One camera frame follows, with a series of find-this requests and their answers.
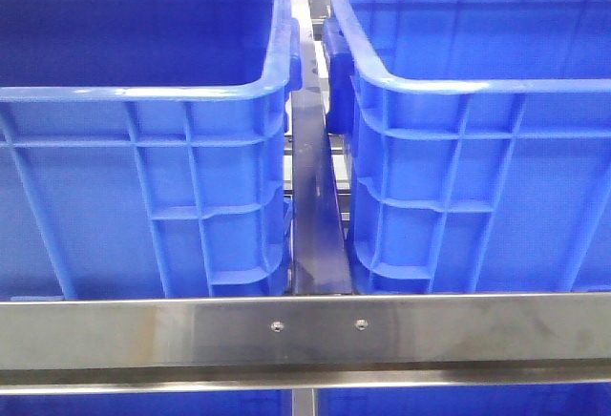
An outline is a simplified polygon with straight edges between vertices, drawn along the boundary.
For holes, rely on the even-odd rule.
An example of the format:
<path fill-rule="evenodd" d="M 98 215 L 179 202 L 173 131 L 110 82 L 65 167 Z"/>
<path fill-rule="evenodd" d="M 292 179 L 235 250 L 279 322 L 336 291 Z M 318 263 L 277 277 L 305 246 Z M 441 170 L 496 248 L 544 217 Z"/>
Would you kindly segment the large blue bin right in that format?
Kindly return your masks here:
<path fill-rule="evenodd" d="M 610 287 L 610 0 L 331 0 L 363 294 Z"/>

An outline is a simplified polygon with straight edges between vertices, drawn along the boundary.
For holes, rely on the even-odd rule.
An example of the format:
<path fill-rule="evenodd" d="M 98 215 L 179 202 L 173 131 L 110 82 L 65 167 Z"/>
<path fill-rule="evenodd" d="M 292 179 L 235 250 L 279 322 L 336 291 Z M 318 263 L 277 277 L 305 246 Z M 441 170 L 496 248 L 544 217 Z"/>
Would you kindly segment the large blue bin left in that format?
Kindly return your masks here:
<path fill-rule="evenodd" d="M 1 0 L 1 297 L 288 286 L 291 0 Z"/>

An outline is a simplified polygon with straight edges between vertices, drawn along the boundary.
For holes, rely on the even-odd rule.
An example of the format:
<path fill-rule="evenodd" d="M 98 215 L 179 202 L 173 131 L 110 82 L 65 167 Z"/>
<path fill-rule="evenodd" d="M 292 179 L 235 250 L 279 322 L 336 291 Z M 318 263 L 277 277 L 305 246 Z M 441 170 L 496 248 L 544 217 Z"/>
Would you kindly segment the blue bin lower right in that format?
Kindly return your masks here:
<path fill-rule="evenodd" d="M 608 415 L 609 384 L 324 389 L 321 415 Z"/>

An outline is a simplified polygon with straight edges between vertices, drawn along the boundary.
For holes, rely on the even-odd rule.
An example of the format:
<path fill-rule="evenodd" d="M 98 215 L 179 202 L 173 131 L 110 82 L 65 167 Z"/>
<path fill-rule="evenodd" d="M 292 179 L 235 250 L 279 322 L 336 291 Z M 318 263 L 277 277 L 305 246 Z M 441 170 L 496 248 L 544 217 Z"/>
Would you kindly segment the stainless steel front rail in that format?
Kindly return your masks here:
<path fill-rule="evenodd" d="M 600 383 L 606 293 L 5 302 L 5 394 Z"/>

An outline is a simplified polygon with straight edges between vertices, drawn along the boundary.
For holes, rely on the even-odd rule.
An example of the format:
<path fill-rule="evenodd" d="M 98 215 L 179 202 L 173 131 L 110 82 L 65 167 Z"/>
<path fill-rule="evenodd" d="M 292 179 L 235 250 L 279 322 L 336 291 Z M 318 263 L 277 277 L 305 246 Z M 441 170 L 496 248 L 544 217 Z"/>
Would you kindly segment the dark metal centre divider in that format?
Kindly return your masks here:
<path fill-rule="evenodd" d="M 294 293 L 352 292 L 314 41 L 301 41 L 303 87 L 292 97 Z"/>

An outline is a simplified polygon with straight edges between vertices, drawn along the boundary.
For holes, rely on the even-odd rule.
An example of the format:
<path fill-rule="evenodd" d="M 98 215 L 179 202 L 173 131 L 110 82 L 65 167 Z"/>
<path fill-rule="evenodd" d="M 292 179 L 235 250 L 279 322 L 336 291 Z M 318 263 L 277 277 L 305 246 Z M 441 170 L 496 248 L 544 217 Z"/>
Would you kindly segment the blue bin lower left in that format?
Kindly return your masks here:
<path fill-rule="evenodd" d="M 283 390 L 178 393 L 15 395 L 3 415 L 289 415 Z"/>

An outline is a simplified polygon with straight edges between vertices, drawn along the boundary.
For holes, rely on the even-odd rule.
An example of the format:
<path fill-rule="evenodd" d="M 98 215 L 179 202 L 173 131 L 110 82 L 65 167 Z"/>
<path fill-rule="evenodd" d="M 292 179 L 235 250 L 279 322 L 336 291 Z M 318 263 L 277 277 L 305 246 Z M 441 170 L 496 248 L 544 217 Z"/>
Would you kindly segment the large blue bin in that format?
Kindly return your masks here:
<path fill-rule="evenodd" d="M 288 286 L 291 0 L 1 0 L 1 297 Z"/>
<path fill-rule="evenodd" d="M 331 0 L 363 294 L 610 287 L 610 0 Z"/>

